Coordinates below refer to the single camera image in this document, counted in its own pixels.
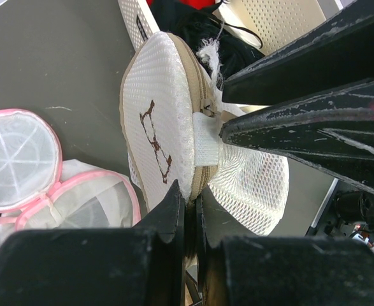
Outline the white mesh laundry bag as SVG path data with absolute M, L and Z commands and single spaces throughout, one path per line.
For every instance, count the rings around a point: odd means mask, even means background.
M 225 144 L 223 124 L 242 110 L 222 101 L 217 44 L 206 42 L 211 72 L 178 36 L 154 33 L 137 50 L 120 88 L 120 123 L 133 182 L 149 209 L 177 182 L 193 203 L 209 188 L 218 203 L 256 235 L 269 235 L 289 193 L 285 157 Z

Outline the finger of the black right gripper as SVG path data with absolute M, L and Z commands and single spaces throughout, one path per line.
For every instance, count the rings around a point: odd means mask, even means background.
M 374 80 L 225 123 L 223 142 L 289 157 L 374 194 Z
M 275 105 L 374 82 L 374 1 L 354 1 L 323 24 L 224 82 L 226 103 Z

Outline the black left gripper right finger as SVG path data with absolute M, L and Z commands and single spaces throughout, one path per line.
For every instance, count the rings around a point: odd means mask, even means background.
M 374 253 L 348 239 L 259 237 L 196 202 L 204 305 L 374 305 Z

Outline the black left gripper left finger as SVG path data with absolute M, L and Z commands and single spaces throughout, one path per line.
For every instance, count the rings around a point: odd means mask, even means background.
M 183 305 L 177 182 L 132 228 L 27 230 L 0 247 L 0 305 Z

